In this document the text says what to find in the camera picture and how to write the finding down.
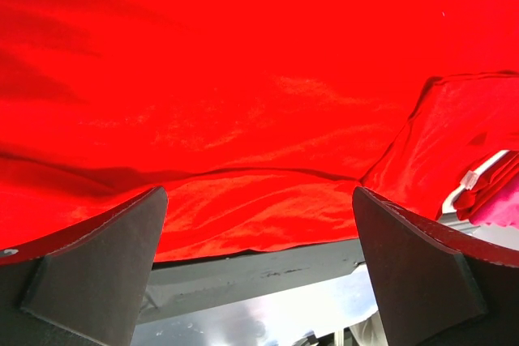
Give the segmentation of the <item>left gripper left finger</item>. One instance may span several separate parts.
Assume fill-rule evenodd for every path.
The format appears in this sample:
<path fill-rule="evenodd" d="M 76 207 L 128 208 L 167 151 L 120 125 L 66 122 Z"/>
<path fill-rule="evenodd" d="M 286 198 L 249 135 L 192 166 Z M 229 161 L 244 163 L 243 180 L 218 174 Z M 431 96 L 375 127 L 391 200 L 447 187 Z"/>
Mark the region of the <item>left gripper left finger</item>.
<path fill-rule="evenodd" d="M 3 345 L 128 345 L 160 240 L 161 187 L 1 251 Z"/>

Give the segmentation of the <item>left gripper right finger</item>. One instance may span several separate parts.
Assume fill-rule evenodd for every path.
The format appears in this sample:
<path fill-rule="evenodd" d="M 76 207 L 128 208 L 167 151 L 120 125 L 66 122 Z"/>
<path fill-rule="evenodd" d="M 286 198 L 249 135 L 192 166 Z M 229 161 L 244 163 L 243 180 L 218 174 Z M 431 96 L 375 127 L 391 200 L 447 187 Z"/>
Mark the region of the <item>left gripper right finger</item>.
<path fill-rule="evenodd" d="M 516 345 L 518 253 L 358 187 L 353 210 L 391 345 Z"/>

